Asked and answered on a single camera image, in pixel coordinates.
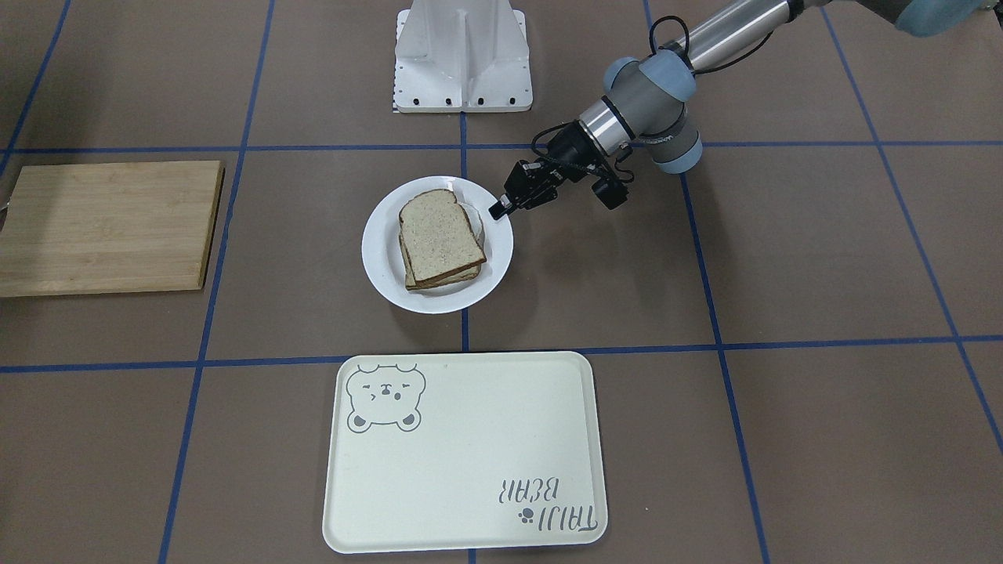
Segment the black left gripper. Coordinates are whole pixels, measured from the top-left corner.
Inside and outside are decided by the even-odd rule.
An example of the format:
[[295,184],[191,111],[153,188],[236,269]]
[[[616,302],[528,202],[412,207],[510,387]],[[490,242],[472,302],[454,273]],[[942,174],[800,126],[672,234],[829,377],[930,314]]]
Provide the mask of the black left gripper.
[[561,124],[538,132],[530,142],[536,160],[513,165],[504,183],[504,196],[488,208],[501,220],[517,208],[536,208],[558,197],[563,182],[580,182],[599,175],[599,149],[581,124]]

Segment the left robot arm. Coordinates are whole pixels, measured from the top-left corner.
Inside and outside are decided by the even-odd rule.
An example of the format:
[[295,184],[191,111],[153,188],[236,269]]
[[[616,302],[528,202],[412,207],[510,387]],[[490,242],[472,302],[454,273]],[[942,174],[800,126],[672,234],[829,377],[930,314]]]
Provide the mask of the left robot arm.
[[634,181],[634,175],[621,168],[633,143],[645,146],[665,174],[691,170],[703,153],[687,108],[698,76],[742,62],[778,28],[823,6],[821,1],[731,1],[695,26],[671,16],[682,34],[665,43],[659,42],[657,25],[651,24],[649,54],[641,60],[614,61],[595,103],[573,121],[541,132],[547,143],[542,149],[531,144],[534,160],[513,165],[504,193],[488,210],[491,218],[501,220],[520,208],[552,202],[563,183],[587,176],[594,178],[592,192],[606,208],[621,206]]

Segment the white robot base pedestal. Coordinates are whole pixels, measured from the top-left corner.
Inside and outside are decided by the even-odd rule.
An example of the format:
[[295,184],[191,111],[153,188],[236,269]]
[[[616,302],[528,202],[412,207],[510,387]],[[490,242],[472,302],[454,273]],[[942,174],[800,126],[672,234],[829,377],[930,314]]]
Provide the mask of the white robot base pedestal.
[[415,1],[398,12],[392,107],[402,114],[524,112],[529,35],[509,1]]

